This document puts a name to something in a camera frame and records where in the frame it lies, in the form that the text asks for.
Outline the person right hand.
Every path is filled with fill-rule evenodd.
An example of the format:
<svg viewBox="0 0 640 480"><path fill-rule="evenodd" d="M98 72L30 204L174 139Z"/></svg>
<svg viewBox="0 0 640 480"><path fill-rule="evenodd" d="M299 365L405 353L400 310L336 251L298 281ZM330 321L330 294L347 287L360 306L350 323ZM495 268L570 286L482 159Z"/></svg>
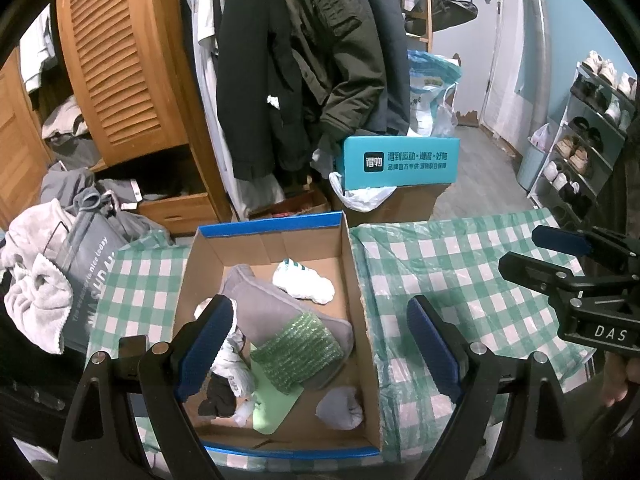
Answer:
<svg viewBox="0 0 640 480"><path fill-rule="evenodd" d="M639 365L638 358L627 359L612 352L605 353L602 399L608 408L625 399L630 384L640 382Z"/></svg>

